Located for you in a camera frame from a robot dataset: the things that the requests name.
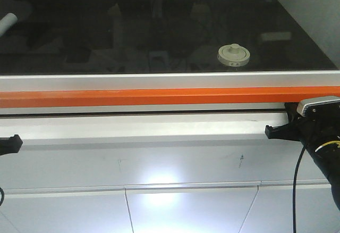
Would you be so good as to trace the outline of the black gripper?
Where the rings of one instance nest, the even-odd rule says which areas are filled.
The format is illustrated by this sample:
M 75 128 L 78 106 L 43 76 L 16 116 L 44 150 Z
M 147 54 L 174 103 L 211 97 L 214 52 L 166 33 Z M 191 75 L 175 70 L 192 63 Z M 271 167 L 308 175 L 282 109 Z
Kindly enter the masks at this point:
M 332 114 L 303 117 L 297 103 L 286 103 L 288 124 L 265 126 L 268 139 L 301 142 L 331 185 L 334 203 L 339 207 L 339 110 Z

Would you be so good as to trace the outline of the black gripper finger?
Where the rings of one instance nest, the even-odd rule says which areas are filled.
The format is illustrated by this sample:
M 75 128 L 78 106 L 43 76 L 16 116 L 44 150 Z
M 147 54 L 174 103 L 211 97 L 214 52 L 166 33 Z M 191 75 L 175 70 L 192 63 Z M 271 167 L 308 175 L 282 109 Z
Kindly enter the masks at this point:
M 0 155 L 18 153 L 22 146 L 22 139 L 19 135 L 3 138 L 0 140 Z

